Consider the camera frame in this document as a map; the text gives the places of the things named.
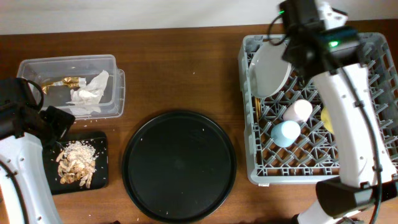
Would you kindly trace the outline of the grey plate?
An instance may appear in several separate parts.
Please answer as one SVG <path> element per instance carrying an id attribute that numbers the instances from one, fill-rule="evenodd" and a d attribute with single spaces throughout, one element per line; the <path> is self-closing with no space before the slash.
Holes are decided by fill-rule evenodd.
<path id="1" fill-rule="evenodd" d="M 292 65 L 282 60 L 285 44 L 278 46 L 264 42 L 249 64 L 251 93 L 256 98 L 267 98 L 278 93 L 285 85 Z"/>

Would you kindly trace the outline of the gold coffee sachet wrapper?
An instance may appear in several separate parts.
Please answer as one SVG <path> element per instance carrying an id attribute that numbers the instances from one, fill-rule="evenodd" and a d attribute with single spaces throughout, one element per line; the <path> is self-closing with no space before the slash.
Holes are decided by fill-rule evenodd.
<path id="1" fill-rule="evenodd" d="M 50 87 L 53 86 L 67 86 L 69 88 L 79 88 L 86 86 L 86 78 L 82 77 L 65 77 L 62 78 L 60 81 L 52 82 L 52 83 L 45 83 L 41 86 L 42 91 L 47 94 Z"/>

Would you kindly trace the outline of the pink cup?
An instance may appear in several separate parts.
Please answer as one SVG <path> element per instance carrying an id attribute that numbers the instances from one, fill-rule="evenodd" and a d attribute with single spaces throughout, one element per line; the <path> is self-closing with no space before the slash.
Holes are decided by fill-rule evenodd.
<path id="1" fill-rule="evenodd" d="M 305 123 L 309 119 L 312 111 L 313 107 L 309 101 L 297 100 L 286 109 L 282 118 L 284 121 Z"/>

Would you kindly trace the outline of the white tissue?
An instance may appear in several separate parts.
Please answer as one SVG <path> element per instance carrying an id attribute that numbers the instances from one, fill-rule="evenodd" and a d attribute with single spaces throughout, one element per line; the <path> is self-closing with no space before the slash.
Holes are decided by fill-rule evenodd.
<path id="1" fill-rule="evenodd" d="M 68 102 L 68 104 L 76 105 L 76 108 L 70 109 L 73 115 L 86 116 L 92 114 L 93 112 L 101 112 L 101 108 L 98 106 L 98 104 L 104 95 L 108 78 L 109 73 L 106 70 L 103 70 L 86 86 L 80 87 L 76 91 L 70 91 L 71 100 Z"/>

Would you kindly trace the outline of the yellow bowl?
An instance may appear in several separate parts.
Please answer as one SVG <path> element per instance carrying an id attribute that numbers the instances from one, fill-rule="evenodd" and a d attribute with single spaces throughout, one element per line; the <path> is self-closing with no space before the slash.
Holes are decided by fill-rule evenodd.
<path id="1" fill-rule="evenodd" d="M 322 121 L 325 129 L 327 131 L 329 131 L 330 133 L 334 134 L 333 126 L 331 123 L 331 118 L 330 118 L 329 112 L 326 107 L 324 107 L 321 111 L 321 121 Z"/>

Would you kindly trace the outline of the wooden chopstick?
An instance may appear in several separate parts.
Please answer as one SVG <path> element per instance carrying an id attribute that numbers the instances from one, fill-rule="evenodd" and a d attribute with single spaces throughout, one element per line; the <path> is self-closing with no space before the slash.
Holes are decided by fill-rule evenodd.
<path id="1" fill-rule="evenodd" d="M 262 116 L 261 100 L 259 98 L 255 98 L 255 104 L 256 104 L 256 118 L 257 121 L 259 121 Z"/>
<path id="2" fill-rule="evenodd" d="M 256 121 L 258 122 L 261 116 L 261 104 L 258 98 L 254 98 L 254 104 L 255 104 Z"/>

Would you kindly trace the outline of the food scraps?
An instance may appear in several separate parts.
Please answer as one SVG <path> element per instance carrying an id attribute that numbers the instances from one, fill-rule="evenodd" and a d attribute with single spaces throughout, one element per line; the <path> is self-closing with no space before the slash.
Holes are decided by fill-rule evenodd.
<path id="1" fill-rule="evenodd" d="M 61 184 L 79 183 L 80 187 L 91 188 L 96 172 L 96 149 L 86 141 L 68 142 L 56 158 Z"/>

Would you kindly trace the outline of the blue cup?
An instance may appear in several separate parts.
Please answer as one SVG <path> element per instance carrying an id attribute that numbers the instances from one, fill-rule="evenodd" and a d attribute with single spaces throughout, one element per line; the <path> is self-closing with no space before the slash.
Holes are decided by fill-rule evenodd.
<path id="1" fill-rule="evenodd" d="M 279 147 L 291 146 L 300 135 L 300 126 L 295 121 L 284 121 L 271 130 L 271 138 Z"/>

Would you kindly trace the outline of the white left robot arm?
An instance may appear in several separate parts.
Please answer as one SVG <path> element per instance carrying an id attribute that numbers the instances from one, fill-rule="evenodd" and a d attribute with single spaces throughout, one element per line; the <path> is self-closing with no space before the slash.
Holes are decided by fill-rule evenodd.
<path id="1" fill-rule="evenodd" d="M 1 80 L 1 194 L 11 223 L 60 223 L 45 175 L 43 150 L 66 135 L 75 117 L 43 110 L 24 78 Z"/>

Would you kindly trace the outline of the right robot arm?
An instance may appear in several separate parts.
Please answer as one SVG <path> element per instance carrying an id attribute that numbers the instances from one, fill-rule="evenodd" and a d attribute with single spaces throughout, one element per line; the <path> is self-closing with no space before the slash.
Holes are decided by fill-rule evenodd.
<path id="1" fill-rule="evenodd" d="M 376 119 L 358 31 L 327 3 L 284 1 L 279 9 L 288 41 L 282 58 L 317 88 L 340 165 L 338 177 L 318 182 L 316 201 L 292 222 L 338 223 L 367 209 L 375 222 L 381 204 L 397 197 L 397 171 Z"/>

